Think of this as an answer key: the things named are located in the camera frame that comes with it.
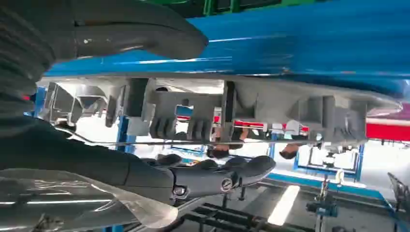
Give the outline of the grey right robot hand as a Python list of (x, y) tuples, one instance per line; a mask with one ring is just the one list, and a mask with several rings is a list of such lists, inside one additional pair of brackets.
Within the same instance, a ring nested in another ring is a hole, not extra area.
[(198, 57), (208, 39), (168, 7), (139, 0), (3, 0), (0, 3), (0, 168), (67, 171), (163, 203), (228, 192), (261, 181), (268, 156), (209, 160), (181, 169), (150, 165), (134, 154), (69, 140), (27, 116), (55, 63), (145, 50), (171, 59)]

